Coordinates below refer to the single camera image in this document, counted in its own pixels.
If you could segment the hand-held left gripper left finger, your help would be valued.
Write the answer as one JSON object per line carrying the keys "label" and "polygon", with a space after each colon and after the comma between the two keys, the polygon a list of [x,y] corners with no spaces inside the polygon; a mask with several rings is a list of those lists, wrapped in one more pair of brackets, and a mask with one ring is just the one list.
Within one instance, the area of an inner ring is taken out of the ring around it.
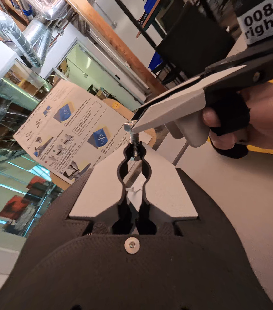
{"label": "hand-held left gripper left finger", "polygon": [[126,186],[130,143],[125,143],[92,169],[69,213],[71,219],[102,222],[113,234],[129,234]]}

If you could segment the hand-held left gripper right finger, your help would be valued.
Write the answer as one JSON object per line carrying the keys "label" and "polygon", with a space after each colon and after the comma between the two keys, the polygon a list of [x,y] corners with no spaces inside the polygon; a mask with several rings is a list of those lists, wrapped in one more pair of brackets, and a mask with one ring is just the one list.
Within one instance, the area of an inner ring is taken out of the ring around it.
{"label": "hand-held left gripper right finger", "polygon": [[165,223],[195,220],[197,211],[173,164],[147,144],[140,143],[142,200],[138,211],[138,233],[155,235]]}

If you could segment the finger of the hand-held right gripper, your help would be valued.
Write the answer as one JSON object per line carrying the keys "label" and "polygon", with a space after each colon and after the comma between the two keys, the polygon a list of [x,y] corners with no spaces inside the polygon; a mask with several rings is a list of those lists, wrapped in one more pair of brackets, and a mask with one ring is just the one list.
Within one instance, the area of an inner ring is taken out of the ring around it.
{"label": "finger of the hand-held right gripper", "polygon": [[[210,86],[216,86],[218,85],[219,82],[222,82],[224,78],[230,78],[235,72],[240,71],[242,68],[246,67],[246,65],[240,65],[240,66],[235,66],[233,68],[228,68],[225,70],[222,70],[220,72],[212,73],[206,77],[202,76],[196,76],[193,77],[192,79],[189,79],[185,81],[184,83],[178,85],[177,87],[163,93],[162,95],[158,96],[157,98],[151,100],[147,104],[143,105],[141,108],[138,109],[138,111],[134,115],[134,120],[137,120],[139,116],[142,113],[142,110],[148,106],[152,105],[158,102],[161,102],[162,100],[165,100],[172,95],[175,95],[181,91],[194,91],[197,89],[203,89],[205,92],[205,96],[207,93],[210,93],[210,91],[206,90],[207,87]],[[210,99],[206,99],[206,104],[210,104]]]}
{"label": "finger of the hand-held right gripper", "polygon": [[175,121],[202,110],[205,104],[203,89],[181,91],[161,102],[146,106],[133,126],[132,132],[140,133]]}

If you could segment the steel hex bolt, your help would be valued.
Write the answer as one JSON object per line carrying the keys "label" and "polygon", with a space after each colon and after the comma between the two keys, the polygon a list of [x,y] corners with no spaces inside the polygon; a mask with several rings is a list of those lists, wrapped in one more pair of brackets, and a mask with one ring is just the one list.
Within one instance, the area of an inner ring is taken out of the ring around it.
{"label": "steel hex bolt", "polygon": [[127,159],[129,159],[130,161],[141,161],[141,154],[140,154],[140,146],[139,146],[139,133],[135,133],[133,132],[128,132],[129,136],[130,136],[130,142],[129,145],[127,147],[127,149],[125,150],[126,153],[126,157]]}

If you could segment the person's right hand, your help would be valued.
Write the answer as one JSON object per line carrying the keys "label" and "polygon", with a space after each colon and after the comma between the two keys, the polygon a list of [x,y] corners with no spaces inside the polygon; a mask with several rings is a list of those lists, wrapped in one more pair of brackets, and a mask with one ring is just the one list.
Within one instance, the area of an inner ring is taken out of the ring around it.
{"label": "person's right hand", "polygon": [[[250,110],[250,122],[245,128],[247,142],[260,149],[273,150],[273,83],[266,82],[238,92]],[[202,120],[208,127],[221,126],[216,112],[208,107],[202,111]],[[240,134],[237,131],[218,136],[212,130],[209,138],[217,150],[230,150],[239,144]]]}

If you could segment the black mesh office chair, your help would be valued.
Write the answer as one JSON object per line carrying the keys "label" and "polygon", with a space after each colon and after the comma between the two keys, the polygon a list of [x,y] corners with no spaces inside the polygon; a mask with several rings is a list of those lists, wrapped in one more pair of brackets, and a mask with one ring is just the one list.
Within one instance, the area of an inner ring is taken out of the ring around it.
{"label": "black mesh office chair", "polygon": [[186,3],[171,30],[156,47],[163,60],[191,78],[227,57],[235,39],[217,22]]}

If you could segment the blue storage crate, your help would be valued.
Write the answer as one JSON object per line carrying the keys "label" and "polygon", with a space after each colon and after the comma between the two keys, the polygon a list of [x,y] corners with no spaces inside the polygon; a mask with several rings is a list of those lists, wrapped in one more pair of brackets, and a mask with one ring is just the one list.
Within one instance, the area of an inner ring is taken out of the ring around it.
{"label": "blue storage crate", "polygon": [[155,52],[150,61],[148,68],[151,71],[154,71],[154,69],[157,68],[160,64],[162,64],[162,62],[163,62],[163,58],[160,56],[158,52]]}

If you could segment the printed instruction sheet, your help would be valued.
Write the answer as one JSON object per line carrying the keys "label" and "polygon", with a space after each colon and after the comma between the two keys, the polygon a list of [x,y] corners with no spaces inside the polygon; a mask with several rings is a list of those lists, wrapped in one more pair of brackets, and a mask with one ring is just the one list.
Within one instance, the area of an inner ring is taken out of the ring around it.
{"label": "printed instruction sheet", "polygon": [[60,79],[13,137],[34,161],[70,185],[130,142],[119,108]]}

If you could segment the silver ventilation duct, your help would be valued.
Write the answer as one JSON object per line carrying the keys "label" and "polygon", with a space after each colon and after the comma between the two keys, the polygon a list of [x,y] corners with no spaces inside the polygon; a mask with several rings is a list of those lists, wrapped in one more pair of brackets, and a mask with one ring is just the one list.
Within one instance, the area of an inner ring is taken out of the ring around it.
{"label": "silver ventilation duct", "polygon": [[28,1],[37,10],[37,15],[22,32],[13,18],[0,10],[0,34],[4,33],[20,56],[31,66],[41,68],[50,47],[52,34],[57,24],[66,18],[68,3],[65,0]]}

